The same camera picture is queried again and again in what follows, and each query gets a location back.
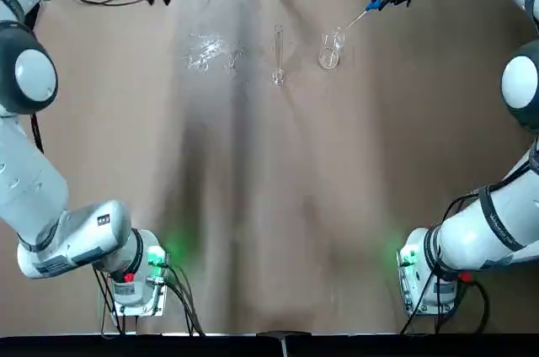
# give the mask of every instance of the table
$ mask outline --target table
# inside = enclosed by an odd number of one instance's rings
[[[70,206],[124,201],[133,226],[152,229],[187,269],[209,333],[398,331],[396,249],[530,145],[499,91],[511,52],[535,37],[510,0],[415,0],[369,15],[324,71],[320,34],[362,1],[44,5],[36,34],[60,91],[41,134]],[[275,24],[282,88],[271,82]],[[208,40],[221,54],[206,72],[189,68]],[[0,243],[0,334],[99,330],[89,267],[30,281],[6,225]],[[534,272],[481,274],[488,330],[539,329]],[[184,331],[171,296],[165,313],[139,330]],[[472,330],[479,313],[470,295],[448,330]]]

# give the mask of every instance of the white robot link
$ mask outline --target white robot link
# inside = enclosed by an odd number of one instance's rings
[[[410,4],[411,0],[382,1],[397,5]],[[536,0],[514,1],[537,25]],[[535,40],[513,55],[501,78],[502,95],[510,113],[526,129],[536,133],[539,133],[538,69],[539,40]],[[456,199],[453,205],[466,200],[473,202],[429,229],[412,231],[397,252],[401,294],[408,315],[435,315],[439,308],[444,313],[451,312],[462,271],[539,258],[538,152],[535,140],[502,182]]]
[[[39,1],[0,0],[0,217],[19,236],[19,267],[42,279],[92,264],[113,279],[120,314],[160,315],[166,288],[147,282],[165,274],[148,263],[149,249],[162,252],[156,237],[131,228],[119,201],[67,210],[66,181],[19,126],[58,90],[51,58],[24,26]]]

